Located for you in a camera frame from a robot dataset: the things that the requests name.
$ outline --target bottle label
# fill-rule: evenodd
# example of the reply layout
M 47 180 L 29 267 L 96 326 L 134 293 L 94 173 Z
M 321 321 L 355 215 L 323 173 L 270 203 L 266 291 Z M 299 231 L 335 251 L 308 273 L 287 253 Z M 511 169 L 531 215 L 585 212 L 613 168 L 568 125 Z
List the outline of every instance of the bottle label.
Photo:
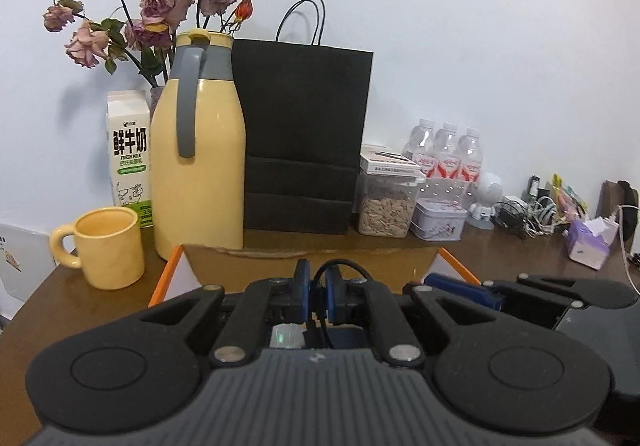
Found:
M 436 169 L 436 162 L 437 162 L 435 157 L 422 155 L 416 158 L 414 162 L 420 165 L 420 169 L 422 170 L 422 173 L 424 173 L 426 177 L 433 177 L 433 172 Z
M 460 178 L 467 182 L 477 182 L 480 176 L 480 166 L 478 164 L 461 164 Z
M 455 157 L 447 157 L 441 161 L 438 161 L 434 177 L 441 177 L 443 179 L 455 179 L 458 177 L 458 171 L 460 169 L 460 159 Z

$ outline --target milk carton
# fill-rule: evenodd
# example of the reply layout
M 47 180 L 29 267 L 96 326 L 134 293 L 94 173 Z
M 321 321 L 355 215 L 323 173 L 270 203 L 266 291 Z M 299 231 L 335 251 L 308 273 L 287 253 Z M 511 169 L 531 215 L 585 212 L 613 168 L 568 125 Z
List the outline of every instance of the milk carton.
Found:
M 113 203 L 136 211 L 141 227 L 153 225 L 149 125 L 145 92 L 124 90 L 108 94 L 107 137 Z

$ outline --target brown tabletop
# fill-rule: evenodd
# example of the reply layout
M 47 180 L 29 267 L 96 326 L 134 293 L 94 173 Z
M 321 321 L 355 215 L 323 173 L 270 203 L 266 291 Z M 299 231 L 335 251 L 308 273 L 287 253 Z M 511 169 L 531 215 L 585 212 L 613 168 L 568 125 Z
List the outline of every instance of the brown tabletop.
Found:
M 165 262 L 153 247 L 153 233 L 143 230 L 146 272 L 131 287 L 100 291 L 82 273 L 56 268 L 0 335 L 0 445 L 18 446 L 40 424 L 24 390 L 24 374 L 42 349 L 72 334 L 116 320 L 147 306 Z M 375 238 L 348 235 L 303 235 L 247 231 L 252 249 L 376 249 L 429 245 L 414 236 Z M 521 272 L 566 277 L 595 277 L 596 272 L 566 257 L 561 236 L 519 240 L 502 230 L 465 227 L 463 239 L 444 243 L 479 279 L 514 279 Z M 598 277 L 627 282 L 619 250 L 613 251 Z

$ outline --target yellow mug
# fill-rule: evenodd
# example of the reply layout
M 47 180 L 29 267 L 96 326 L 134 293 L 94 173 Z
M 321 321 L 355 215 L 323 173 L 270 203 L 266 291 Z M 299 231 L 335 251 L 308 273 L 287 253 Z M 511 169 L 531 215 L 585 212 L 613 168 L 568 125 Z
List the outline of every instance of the yellow mug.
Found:
M 73 235 L 78 256 L 62 240 Z M 103 207 L 85 213 L 51 233 L 51 252 L 62 265 L 82 269 L 97 289 L 115 290 L 137 282 L 145 272 L 138 214 L 128 207 Z

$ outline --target flower bouquet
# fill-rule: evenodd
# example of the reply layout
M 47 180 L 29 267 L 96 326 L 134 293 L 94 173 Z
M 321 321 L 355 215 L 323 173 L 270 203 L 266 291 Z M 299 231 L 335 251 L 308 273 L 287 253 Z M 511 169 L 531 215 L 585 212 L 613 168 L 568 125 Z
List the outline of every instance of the flower bouquet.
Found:
M 168 80 L 168 68 L 174 61 L 176 31 L 187 18 L 187 10 L 196 4 L 196 26 L 207 28 L 212 16 L 220 17 L 220 32 L 233 35 L 242 22 L 253 13 L 251 0 L 240 3 L 225 18 L 226 11 L 237 0 L 140 0 L 140 17 L 133 17 L 125 0 L 110 17 L 94 21 L 86 16 L 84 4 L 76 0 L 53 0 L 44 14 L 44 26 L 49 32 L 60 32 L 69 23 L 80 18 L 80 26 L 71 41 L 65 45 L 66 53 L 74 62 L 87 68 L 104 60 L 104 67 L 113 74 L 116 61 L 132 61 L 140 75 L 152 87 L 159 86 L 157 77 Z M 122 10 L 126 20 L 112 17 Z

